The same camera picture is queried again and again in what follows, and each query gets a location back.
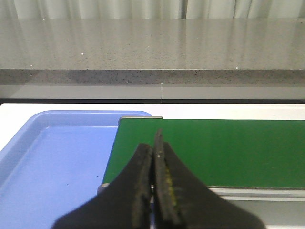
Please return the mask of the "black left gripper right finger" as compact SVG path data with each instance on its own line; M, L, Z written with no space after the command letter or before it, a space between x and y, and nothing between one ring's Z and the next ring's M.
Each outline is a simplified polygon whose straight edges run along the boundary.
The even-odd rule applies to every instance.
M162 131L153 148L156 225L162 229L264 229L254 214L221 198L178 158Z

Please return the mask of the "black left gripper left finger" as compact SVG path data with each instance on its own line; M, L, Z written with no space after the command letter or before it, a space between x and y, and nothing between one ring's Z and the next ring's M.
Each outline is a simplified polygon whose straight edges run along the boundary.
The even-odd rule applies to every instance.
M54 229L150 228L152 148L139 144L121 173L96 197L60 217Z

